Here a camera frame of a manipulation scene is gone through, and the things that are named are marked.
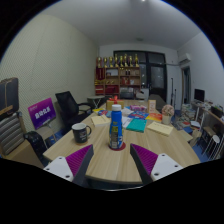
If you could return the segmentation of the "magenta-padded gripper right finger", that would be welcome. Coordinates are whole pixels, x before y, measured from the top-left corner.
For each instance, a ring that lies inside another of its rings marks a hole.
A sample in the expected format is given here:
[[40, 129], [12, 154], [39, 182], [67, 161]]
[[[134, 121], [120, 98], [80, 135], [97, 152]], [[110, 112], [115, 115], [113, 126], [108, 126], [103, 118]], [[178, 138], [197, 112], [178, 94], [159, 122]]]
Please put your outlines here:
[[182, 169], [182, 166], [167, 154], [157, 155], [136, 144], [130, 145], [130, 154], [144, 184], [152, 183]]

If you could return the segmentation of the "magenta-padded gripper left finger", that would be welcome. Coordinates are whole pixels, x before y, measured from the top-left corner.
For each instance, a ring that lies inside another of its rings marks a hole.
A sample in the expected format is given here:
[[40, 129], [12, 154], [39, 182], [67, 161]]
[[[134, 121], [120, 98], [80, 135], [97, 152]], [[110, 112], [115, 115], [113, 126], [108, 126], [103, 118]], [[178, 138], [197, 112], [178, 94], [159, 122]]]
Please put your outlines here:
[[67, 157], [58, 156], [44, 170], [78, 186], [85, 186], [85, 174], [93, 155], [93, 145], [90, 144]]

